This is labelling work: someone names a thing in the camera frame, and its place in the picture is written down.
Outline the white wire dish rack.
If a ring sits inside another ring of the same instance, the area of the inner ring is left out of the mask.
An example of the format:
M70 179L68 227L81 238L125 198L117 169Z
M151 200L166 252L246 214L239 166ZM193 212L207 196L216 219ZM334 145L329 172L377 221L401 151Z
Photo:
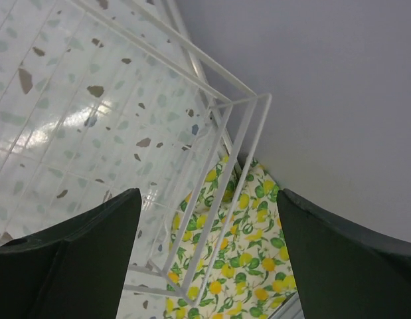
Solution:
M162 21L161 1L0 1L0 246L129 188L142 214L126 290L188 291L255 94Z

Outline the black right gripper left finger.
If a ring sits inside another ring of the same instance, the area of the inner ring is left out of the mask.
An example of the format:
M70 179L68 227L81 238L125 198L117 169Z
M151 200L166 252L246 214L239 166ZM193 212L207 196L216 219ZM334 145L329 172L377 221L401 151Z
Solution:
M0 318L115 318L140 214L131 188L0 246Z

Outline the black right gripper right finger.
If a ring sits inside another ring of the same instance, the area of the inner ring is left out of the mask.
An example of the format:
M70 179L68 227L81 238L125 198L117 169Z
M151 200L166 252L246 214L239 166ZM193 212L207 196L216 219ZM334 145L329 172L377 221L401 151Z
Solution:
M306 318L411 318L411 243L288 189L277 204Z

